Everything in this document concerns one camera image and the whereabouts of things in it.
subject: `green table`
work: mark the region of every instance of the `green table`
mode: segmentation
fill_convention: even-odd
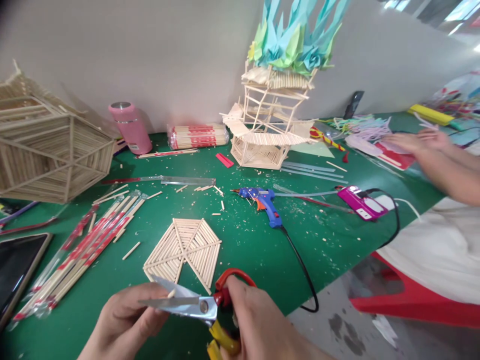
[[[407,113],[393,114],[393,130],[417,131],[420,129],[415,118]],[[151,136],[154,151],[166,151],[166,135]],[[423,213],[438,202],[443,194],[431,184],[415,177],[401,179],[372,164],[362,156],[351,152],[349,163],[342,163],[338,152],[332,161],[348,170],[345,180],[362,189],[381,188],[394,197],[410,201]],[[163,194],[147,200],[135,215],[123,237],[110,244],[59,306],[44,319],[30,317],[22,321],[13,331],[2,335],[3,353],[7,359],[75,359],[82,350],[108,298],[121,289],[148,281],[142,266],[172,218],[205,218],[213,231],[223,241],[218,256],[214,280],[229,267],[246,271],[265,289],[284,314],[289,314],[311,293],[289,242],[278,229],[268,225],[268,217],[257,212],[256,207],[229,192],[230,189],[252,186],[271,188],[274,184],[290,188],[299,193],[330,191],[336,184],[313,177],[289,174],[277,170],[241,168],[227,169],[215,158],[222,153],[233,160],[230,146],[205,148],[199,153],[134,159],[126,151],[112,163],[108,179],[140,176],[181,176],[216,178],[217,186],[224,192],[221,198],[216,191],[194,192],[189,186],[176,193],[179,186],[161,185],[159,181],[138,182],[130,189],[139,189],[146,194],[162,190]],[[324,157],[291,151],[288,160],[317,166],[325,166]],[[108,186],[94,186],[79,196],[62,213],[61,220],[44,231],[54,234],[54,239],[42,262],[45,266],[79,219],[99,198]],[[225,203],[222,216],[220,200]],[[341,205],[336,195],[327,201]],[[274,204],[282,217],[303,261],[309,270],[315,289],[321,290],[360,260],[383,244],[395,230],[395,216],[391,213],[377,223],[365,222],[358,216],[320,207],[300,199],[277,197]],[[110,202],[102,204],[103,212]],[[11,224],[19,227],[49,219],[62,205],[41,204]],[[405,227],[415,215],[407,206],[400,205],[401,225]],[[137,250],[125,261],[123,255],[141,241]],[[193,271],[184,266],[179,283],[205,294]],[[189,342],[186,331],[191,335]],[[171,316],[160,334],[150,339],[138,354],[138,359],[194,359],[207,358],[206,344],[210,333],[200,321]]]

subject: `pink water bottle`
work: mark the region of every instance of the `pink water bottle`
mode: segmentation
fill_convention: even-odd
[[[108,110],[132,153],[143,155],[152,150],[149,134],[135,105],[126,101],[114,102]]]

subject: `yellow scissors handle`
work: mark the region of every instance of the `yellow scissors handle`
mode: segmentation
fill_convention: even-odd
[[[213,336],[213,341],[208,345],[207,352],[211,360],[221,360],[220,349],[217,342],[224,348],[231,356],[240,353],[240,342],[232,339],[227,332],[222,328],[218,320],[215,320],[210,327],[210,333]]]

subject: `scissors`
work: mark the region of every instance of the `scissors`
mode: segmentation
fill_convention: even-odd
[[[217,320],[219,308],[226,308],[232,304],[229,290],[224,287],[230,275],[237,275],[248,285],[257,287],[252,278],[238,268],[229,268],[218,278],[215,283],[216,292],[213,296],[200,296],[186,287],[162,277],[153,276],[155,282],[162,285],[167,291],[175,290],[175,297],[140,300],[139,303],[167,313],[187,316],[204,322],[213,336],[213,340],[206,349],[211,360],[222,359],[219,345],[231,356],[235,356],[240,353],[240,341],[231,338]]]

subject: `blue glue gun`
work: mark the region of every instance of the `blue glue gun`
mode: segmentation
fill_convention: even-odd
[[[268,215],[268,224],[271,228],[276,229],[282,227],[282,219],[272,202],[275,197],[275,193],[272,190],[264,190],[259,187],[242,187],[232,191],[242,198],[254,200],[257,204],[257,211],[265,210]]]

